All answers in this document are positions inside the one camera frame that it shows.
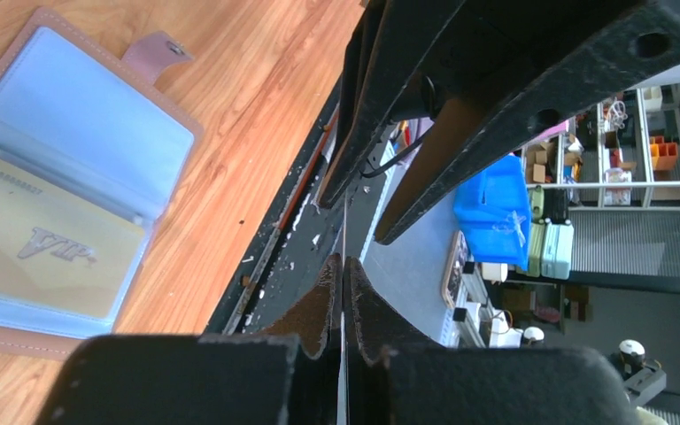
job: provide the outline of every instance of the vip card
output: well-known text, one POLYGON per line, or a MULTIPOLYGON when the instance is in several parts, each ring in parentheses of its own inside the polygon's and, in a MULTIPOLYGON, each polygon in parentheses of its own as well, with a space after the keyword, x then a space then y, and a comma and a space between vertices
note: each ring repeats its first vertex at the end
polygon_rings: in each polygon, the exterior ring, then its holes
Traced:
POLYGON ((0 298, 104 318, 144 231, 0 159, 0 298))

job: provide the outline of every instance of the mint green suitcase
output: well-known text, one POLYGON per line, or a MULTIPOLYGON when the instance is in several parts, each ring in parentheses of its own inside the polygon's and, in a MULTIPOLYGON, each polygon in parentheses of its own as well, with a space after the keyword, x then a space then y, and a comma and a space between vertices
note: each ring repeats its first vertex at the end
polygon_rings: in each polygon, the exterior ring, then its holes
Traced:
POLYGON ((530 191, 530 210, 531 218, 534 223, 538 223, 544 216, 544 188, 536 186, 530 191))
POLYGON ((541 258, 544 256, 544 240, 546 239, 545 224, 530 224, 530 247, 528 252, 528 270, 517 267, 517 273, 526 276, 539 277, 541 275, 541 258))

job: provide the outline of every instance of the wood grain surface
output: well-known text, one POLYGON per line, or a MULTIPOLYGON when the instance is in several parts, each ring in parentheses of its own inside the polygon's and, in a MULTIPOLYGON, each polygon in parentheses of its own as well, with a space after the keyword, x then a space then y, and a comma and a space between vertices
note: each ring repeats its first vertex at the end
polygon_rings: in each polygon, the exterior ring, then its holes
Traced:
MULTIPOLYGON (((201 332, 340 73, 359 2, 1 0, 0 56, 38 5, 119 57, 159 29, 197 57, 156 84, 206 131, 120 331, 201 332)), ((30 423, 60 368, 0 354, 0 423, 30 423)))

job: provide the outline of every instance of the wallet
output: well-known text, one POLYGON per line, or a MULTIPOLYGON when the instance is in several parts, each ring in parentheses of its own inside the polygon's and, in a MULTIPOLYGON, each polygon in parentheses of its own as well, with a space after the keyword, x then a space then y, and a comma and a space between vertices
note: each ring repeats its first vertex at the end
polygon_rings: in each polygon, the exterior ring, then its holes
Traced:
POLYGON ((163 32, 122 59, 48 8, 0 59, 0 351, 107 334, 202 128, 153 87, 163 32))

